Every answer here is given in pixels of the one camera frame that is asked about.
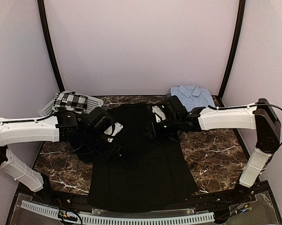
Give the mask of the black long sleeve shirt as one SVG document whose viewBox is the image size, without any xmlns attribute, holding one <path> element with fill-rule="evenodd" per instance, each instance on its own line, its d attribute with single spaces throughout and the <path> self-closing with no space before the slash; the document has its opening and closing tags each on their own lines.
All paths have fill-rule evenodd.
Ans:
<svg viewBox="0 0 282 225">
<path fill-rule="evenodd" d="M 198 191 L 178 136 L 151 140 L 145 135 L 146 123 L 153 120 L 148 104 L 123 104 L 108 113 L 124 126 L 113 140 L 121 146 L 122 156 L 112 161 L 78 156 L 92 163 L 90 204 L 112 212 L 140 213 L 182 201 Z"/>
</svg>

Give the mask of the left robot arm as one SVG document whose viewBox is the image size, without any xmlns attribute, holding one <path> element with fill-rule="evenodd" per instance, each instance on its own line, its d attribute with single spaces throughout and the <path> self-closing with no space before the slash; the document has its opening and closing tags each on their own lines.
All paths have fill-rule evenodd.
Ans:
<svg viewBox="0 0 282 225">
<path fill-rule="evenodd" d="M 46 204 L 53 204 L 57 194 L 50 189 L 48 177 L 22 162 L 8 145 L 66 142 L 83 160 L 87 157 L 110 160 L 121 156 L 121 147 L 113 140 L 123 129 L 122 124 L 100 107 L 89 114 L 65 110 L 39 118 L 0 118 L 0 170 L 24 184 L 30 191 L 38 192 L 39 198 Z"/>
</svg>

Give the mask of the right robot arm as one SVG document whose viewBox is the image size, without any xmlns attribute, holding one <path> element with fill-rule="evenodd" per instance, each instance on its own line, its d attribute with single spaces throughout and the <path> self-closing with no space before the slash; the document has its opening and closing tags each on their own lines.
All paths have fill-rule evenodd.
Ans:
<svg viewBox="0 0 282 225">
<path fill-rule="evenodd" d="M 201 132 L 213 129 L 255 130 L 257 143 L 239 178 L 239 186 L 230 192 L 234 203 L 241 203 L 248 196 L 257 177 L 282 145 L 281 122 L 267 99 L 249 105 L 232 107 L 195 107 L 190 112 L 178 97 L 173 96 L 150 107 L 153 120 L 145 127 L 145 134 L 153 139 L 177 131 Z"/>
</svg>

